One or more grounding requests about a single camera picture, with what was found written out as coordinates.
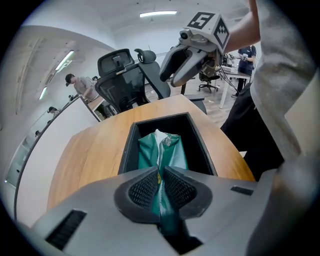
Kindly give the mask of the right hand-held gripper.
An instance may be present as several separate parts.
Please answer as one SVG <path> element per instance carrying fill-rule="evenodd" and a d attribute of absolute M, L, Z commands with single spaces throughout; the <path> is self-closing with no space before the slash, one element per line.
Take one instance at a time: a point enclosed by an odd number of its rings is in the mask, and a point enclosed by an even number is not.
<path fill-rule="evenodd" d="M 221 14 L 203 11 L 197 12 L 179 35 L 179 44 L 167 52 L 159 72 L 162 81 L 171 78 L 173 87 L 185 85 L 201 70 L 215 71 L 230 39 Z"/>

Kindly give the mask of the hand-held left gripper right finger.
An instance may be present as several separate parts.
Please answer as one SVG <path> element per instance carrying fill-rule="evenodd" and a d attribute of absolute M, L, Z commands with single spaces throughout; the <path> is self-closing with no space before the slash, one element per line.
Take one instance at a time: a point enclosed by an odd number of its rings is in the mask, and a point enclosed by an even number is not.
<path fill-rule="evenodd" d="M 259 182 L 165 167 L 171 211 L 163 235 L 171 243 L 248 243 L 261 215 Z"/>

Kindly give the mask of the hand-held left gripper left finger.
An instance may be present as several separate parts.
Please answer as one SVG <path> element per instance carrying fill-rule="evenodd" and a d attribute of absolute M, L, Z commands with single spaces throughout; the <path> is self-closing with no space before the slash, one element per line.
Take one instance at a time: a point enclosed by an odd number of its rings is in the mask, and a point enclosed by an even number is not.
<path fill-rule="evenodd" d="M 133 170 L 77 190 L 32 227 L 42 256 L 175 256 L 151 212 L 157 168 Z"/>

